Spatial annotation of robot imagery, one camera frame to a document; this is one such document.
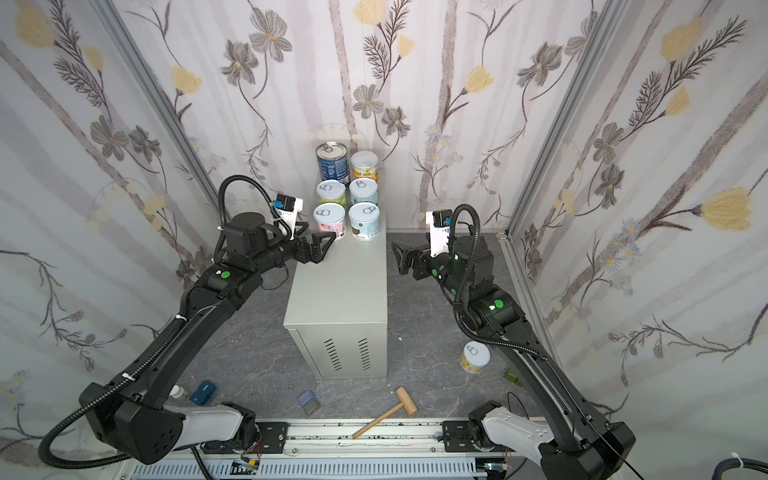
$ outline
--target green object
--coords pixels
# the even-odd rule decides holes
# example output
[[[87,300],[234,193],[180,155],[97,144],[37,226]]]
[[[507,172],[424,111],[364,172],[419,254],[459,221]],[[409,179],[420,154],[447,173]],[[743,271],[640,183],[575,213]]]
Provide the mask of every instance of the green object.
[[[515,372],[510,367],[507,367],[507,369],[504,371],[504,378],[507,379],[509,382],[514,383],[517,386],[520,386],[520,387],[523,386],[523,382],[520,381],[518,376],[515,375]]]

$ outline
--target hammer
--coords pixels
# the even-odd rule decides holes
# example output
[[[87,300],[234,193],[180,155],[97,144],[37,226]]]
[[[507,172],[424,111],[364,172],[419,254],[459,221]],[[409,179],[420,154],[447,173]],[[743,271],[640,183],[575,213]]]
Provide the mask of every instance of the hammer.
[[[399,389],[397,389],[395,393],[397,394],[397,398],[400,400],[400,403],[398,403],[396,406],[393,406],[391,409],[384,412],[376,420],[370,422],[368,425],[362,427],[360,430],[355,432],[352,435],[353,439],[356,439],[357,437],[361,436],[363,433],[368,432],[369,429],[376,426],[376,424],[381,422],[383,419],[389,417],[394,412],[397,412],[401,408],[405,408],[406,413],[408,414],[408,416],[411,416],[411,417],[413,417],[416,414],[416,412],[418,412],[419,409],[416,408],[415,403],[413,403],[413,400],[411,400],[411,397],[408,395],[408,392],[406,392],[406,389],[404,389],[403,387],[400,387]]]

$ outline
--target black hose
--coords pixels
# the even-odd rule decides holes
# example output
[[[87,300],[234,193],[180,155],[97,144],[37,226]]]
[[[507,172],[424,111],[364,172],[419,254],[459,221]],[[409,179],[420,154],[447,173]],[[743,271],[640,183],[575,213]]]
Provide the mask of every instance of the black hose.
[[[744,463],[744,468],[768,474],[768,463],[761,462],[760,460],[752,460],[751,458],[742,458],[741,462]],[[712,480],[720,480],[723,477],[723,472],[726,470],[741,468],[741,462],[739,462],[738,458],[728,458],[718,463],[712,474]]]
[[[200,471],[203,472],[205,480],[216,480],[214,477],[210,476],[210,472],[203,463],[203,459],[200,457],[200,452],[197,451],[197,447],[192,445],[190,450],[192,451],[192,455],[194,455],[194,461],[197,462],[197,466],[200,467]]]
[[[523,345],[522,343],[517,342],[511,342],[506,340],[493,340],[493,339],[487,339],[483,336],[475,335],[465,324],[464,320],[462,319],[462,314],[464,311],[464,306],[462,304],[462,293],[464,292],[464,286],[466,285],[467,281],[469,280],[470,273],[475,268],[475,255],[477,254],[477,249],[480,244],[480,217],[475,211],[474,208],[472,208],[471,205],[468,204],[461,204],[453,211],[453,214],[451,216],[452,222],[451,222],[451,229],[448,235],[449,239],[449,249],[451,249],[451,255],[453,255],[453,238],[455,236],[456,232],[456,221],[458,219],[458,216],[461,212],[467,212],[472,217],[472,245],[469,247],[469,257],[467,259],[467,264],[464,267],[464,272],[462,273],[462,277],[458,282],[458,287],[456,288],[456,294],[453,297],[453,315],[456,319],[456,324],[458,325],[458,329],[462,331],[469,339],[474,340],[476,342],[484,343],[485,345],[493,345],[493,346],[505,346],[508,348],[512,348],[515,350],[518,350],[519,352],[527,353],[532,356],[537,356],[539,359],[546,360],[547,356],[540,352],[537,349],[532,349],[530,347],[527,347]]]
[[[186,318],[189,314],[189,294],[189,290],[181,294],[179,316],[182,316],[183,319],[176,319],[176,321],[171,325],[170,330],[168,330],[166,336],[163,338],[162,343],[155,349],[154,352],[152,352],[151,355],[149,355],[136,369],[134,369],[133,372],[128,373],[127,375],[124,374],[122,380],[107,389],[106,392],[102,393],[95,399],[75,410],[67,418],[61,420],[53,429],[51,429],[50,432],[48,432],[45,437],[43,437],[43,439],[40,441],[40,446],[38,447],[38,457],[40,457],[43,463],[55,468],[78,470],[80,468],[96,468],[104,465],[110,465],[111,463],[122,462],[123,460],[130,458],[128,455],[121,453],[119,455],[112,455],[111,457],[107,458],[97,458],[95,460],[67,460],[66,458],[59,458],[58,456],[54,455],[54,453],[51,451],[51,444],[56,439],[56,437],[58,437],[77,419],[90,412],[101,403],[104,403],[113,396],[117,395],[117,393],[120,392],[129,382],[133,382],[135,379],[139,378],[139,376],[141,376],[141,374],[144,373],[144,371],[148,369],[155,362],[155,360],[157,360],[160,354],[170,345],[171,342],[173,342],[174,338],[176,338],[186,323]]]
[[[253,185],[260,193],[261,196],[264,197],[264,200],[266,201],[267,206],[270,208],[270,213],[272,214],[272,218],[280,222],[280,225],[283,226],[285,231],[288,233],[288,236],[290,236],[291,229],[288,227],[288,223],[286,223],[285,220],[280,216],[279,213],[277,213],[277,209],[275,208],[275,204],[272,201],[272,198],[270,198],[270,195],[264,190],[264,187],[262,187],[259,182],[255,181],[251,177],[246,177],[245,175],[232,175],[231,177],[227,177],[224,179],[223,182],[221,182],[221,185],[219,186],[219,226],[221,227],[221,231],[219,232],[219,240],[216,242],[216,248],[214,248],[214,256],[216,253],[218,253],[219,250],[221,250],[221,247],[224,246],[224,225],[227,224],[227,210],[224,206],[224,194],[227,192],[227,187],[234,182],[234,181],[244,181],[248,182],[249,184]]]

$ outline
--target white cable tie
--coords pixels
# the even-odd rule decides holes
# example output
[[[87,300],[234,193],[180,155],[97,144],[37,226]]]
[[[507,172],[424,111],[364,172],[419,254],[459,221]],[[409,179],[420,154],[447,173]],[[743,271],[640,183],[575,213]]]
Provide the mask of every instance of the white cable tie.
[[[732,456],[732,457],[734,457],[734,458],[738,458],[738,459],[739,459],[739,463],[740,463],[740,465],[739,465],[739,468],[744,468],[744,460],[742,460],[742,459],[741,459],[741,457],[739,457],[739,454],[738,454],[738,453],[736,453],[736,452],[731,452],[731,453],[730,453],[730,456]]]

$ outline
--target floral wallpaper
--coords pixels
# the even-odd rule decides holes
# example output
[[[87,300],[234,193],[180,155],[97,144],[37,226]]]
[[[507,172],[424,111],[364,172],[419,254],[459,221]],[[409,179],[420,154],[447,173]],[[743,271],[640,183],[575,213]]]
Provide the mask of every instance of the floral wallpaper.
[[[63,478],[38,440],[154,338],[210,262],[217,221],[88,3],[0,12],[0,462]],[[196,87],[174,78],[177,100]],[[108,453],[76,425],[55,450]]]
[[[765,456],[767,7],[629,2],[512,232],[566,371],[634,430],[646,478]]]
[[[214,183],[314,195],[315,148],[372,150],[390,229],[506,228],[602,2],[117,0]],[[233,211],[263,209],[233,186]]]

